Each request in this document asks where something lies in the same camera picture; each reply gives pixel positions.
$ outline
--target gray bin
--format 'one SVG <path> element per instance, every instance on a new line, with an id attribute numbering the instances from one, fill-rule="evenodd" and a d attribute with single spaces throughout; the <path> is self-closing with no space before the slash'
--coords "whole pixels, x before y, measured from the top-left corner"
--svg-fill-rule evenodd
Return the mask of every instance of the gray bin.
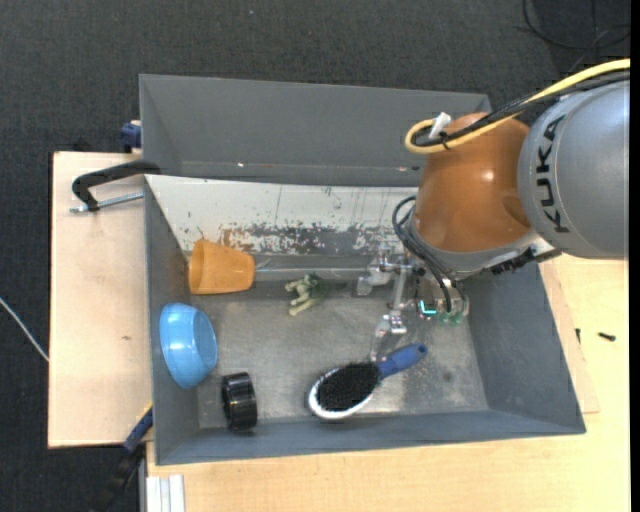
<path id="1" fill-rule="evenodd" d="M 402 148 L 406 129 L 441 110 L 488 108 L 479 95 L 217 79 L 142 77 L 141 90 L 144 156 L 165 174 L 354 188 L 415 186 L 419 172 L 411 169 L 423 159 Z M 149 178 L 145 215 L 158 464 L 585 431 L 535 265 L 465 281 L 471 313 L 461 325 L 409 318 L 410 334 L 394 342 L 425 342 L 423 364 L 385 381 L 362 413 L 341 423 L 319 420 L 306 393 L 324 371 L 366 356 L 390 288 L 355 299 L 347 287 L 295 319 L 284 292 L 295 272 L 247 292 L 191 296 L 188 244 L 177 234 L 176 212 L 163 211 L 152 185 Z M 309 258 L 326 268 L 361 265 L 364 275 L 376 240 L 358 251 L 345 243 L 331 255 L 319 245 L 271 257 L 293 269 Z M 256 256 L 270 256 L 262 253 Z M 158 320 L 169 302 L 204 311 L 218 335 L 218 365 L 195 389 L 175 384 L 164 363 Z M 259 407 L 258 425 L 245 433 L 229 431 L 222 412 L 221 377 L 237 371 L 252 376 Z"/>

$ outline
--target kuka logo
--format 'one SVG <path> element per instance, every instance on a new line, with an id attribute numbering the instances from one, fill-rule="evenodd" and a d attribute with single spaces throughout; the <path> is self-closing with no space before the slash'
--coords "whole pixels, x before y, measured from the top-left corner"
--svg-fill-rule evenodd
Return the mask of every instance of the kuka logo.
<path id="1" fill-rule="evenodd" d="M 549 165 L 547 164 L 547 159 L 551 154 L 553 149 L 553 140 L 556 136 L 556 128 L 560 122 L 565 118 L 564 115 L 558 117 L 551 121 L 544 130 L 544 138 L 549 141 L 549 147 L 547 147 L 546 151 L 543 151 L 542 144 L 538 147 L 538 166 L 536 167 L 536 175 L 544 175 L 549 172 Z M 538 186 L 538 190 L 542 190 L 545 192 L 545 198 L 540 200 L 540 204 L 542 205 L 542 211 L 547 216 L 547 218 L 554 225 L 555 231 L 557 233 L 568 233 L 569 228 L 562 225 L 562 217 L 557 208 L 554 208 L 556 204 L 555 199 L 553 197 L 553 189 L 551 186 L 551 182 L 549 178 L 539 177 L 536 180 L 536 185 Z"/>

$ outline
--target black clamp handle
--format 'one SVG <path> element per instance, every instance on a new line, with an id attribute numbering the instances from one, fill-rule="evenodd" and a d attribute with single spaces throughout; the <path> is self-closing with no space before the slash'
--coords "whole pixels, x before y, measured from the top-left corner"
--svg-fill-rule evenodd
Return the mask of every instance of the black clamp handle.
<path id="1" fill-rule="evenodd" d="M 100 209 L 100 205 L 91 192 L 89 192 L 90 187 L 129 178 L 137 174 L 161 174 L 161 172 L 160 167 L 153 162 L 148 160 L 135 160 L 126 164 L 116 165 L 78 176 L 74 180 L 73 185 L 71 185 L 71 190 L 78 199 L 87 205 L 90 212 L 95 212 Z"/>
<path id="2" fill-rule="evenodd" d="M 258 407 L 248 373 L 234 373 L 222 378 L 222 403 L 231 430 L 255 427 L 258 422 Z"/>

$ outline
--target small toy figure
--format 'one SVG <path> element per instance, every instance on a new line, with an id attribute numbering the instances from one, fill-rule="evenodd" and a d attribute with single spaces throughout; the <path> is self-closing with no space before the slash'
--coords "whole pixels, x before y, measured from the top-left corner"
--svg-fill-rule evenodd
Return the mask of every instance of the small toy figure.
<path id="1" fill-rule="evenodd" d="M 290 302 L 289 314 L 296 316 L 301 311 L 322 302 L 327 298 L 330 291 L 339 290 L 345 286 L 346 283 L 327 283 L 316 274 L 307 274 L 302 279 L 287 283 L 284 287 L 285 290 L 288 292 L 295 291 L 298 294 L 298 298 Z"/>

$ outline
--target white cable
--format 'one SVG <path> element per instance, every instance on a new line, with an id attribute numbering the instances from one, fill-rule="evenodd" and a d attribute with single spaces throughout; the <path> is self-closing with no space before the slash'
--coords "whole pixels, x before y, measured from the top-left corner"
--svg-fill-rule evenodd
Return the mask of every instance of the white cable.
<path id="1" fill-rule="evenodd" d="M 29 338 L 29 341 L 33 344 L 33 346 L 36 348 L 36 350 L 38 352 L 40 352 L 40 355 L 48 363 L 49 362 L 49 356 L 47 355 L 47 353 L 42 349 L 40 344 L 36 341 L 36 339 L 33 337 L 33 335 L 29 332 L 29 329 L 27 329 L 27 326 L 24 325 L 22 320 L 20 320 L 20 317 L 13 311 L 13 309 L 11 309 L 11 307 L 9 307 L 9 304 L 7 304 L 1 296 L 0 296 L 0 304 L 2 304 L 4 306 L 4 308 L 8 311 L 8 313 L 18 323 L 18 325 L 20 326 L 22 331 L 27 335 L 27 338 Z"/>

